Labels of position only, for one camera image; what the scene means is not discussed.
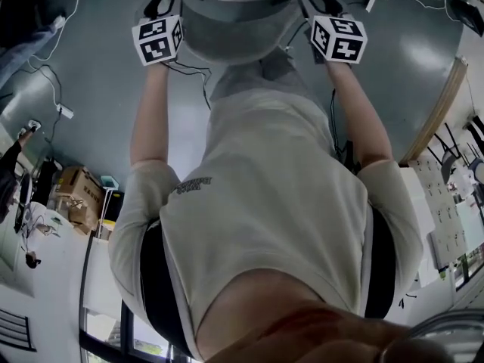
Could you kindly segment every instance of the cardboard box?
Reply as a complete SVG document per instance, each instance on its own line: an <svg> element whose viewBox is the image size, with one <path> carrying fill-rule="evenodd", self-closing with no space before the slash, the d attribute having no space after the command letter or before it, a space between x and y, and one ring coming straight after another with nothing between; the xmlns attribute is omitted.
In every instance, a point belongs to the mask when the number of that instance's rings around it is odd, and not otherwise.
<svg viewBox="0 0 484 363"><path fill-rule="evenodd" d="M73 206L69 208L69 222L74 229L83 234L90 234L98 226L99 217L87 206Z"/></svg>
<svg viewBox="0 0 484 363"><path fill-rule="evenodd" d="M104 202L104 189L101 183L84 166L71 166L62 172L55 188L56 198L70 197L83 201L97 217L101 216Z"/></svg>

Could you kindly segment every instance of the wooden frame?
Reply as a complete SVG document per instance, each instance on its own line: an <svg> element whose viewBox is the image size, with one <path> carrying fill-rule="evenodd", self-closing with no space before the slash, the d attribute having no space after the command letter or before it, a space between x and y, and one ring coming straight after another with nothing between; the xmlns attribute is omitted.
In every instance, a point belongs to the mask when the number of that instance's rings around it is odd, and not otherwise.
<svg viewBox="0 0 484 363"><path fill-rule="evenodd" d="M406 166L410 160L416 160L425 148L427 148L434 133L437 132L437 129L442 125L448 110L454 103L455 97L461 88L466 73L467 65L462 59L456 57L436 106L430 112L429 118L424 123L421 131L415 138L414 143L400 160L401 166Z"/></svg>

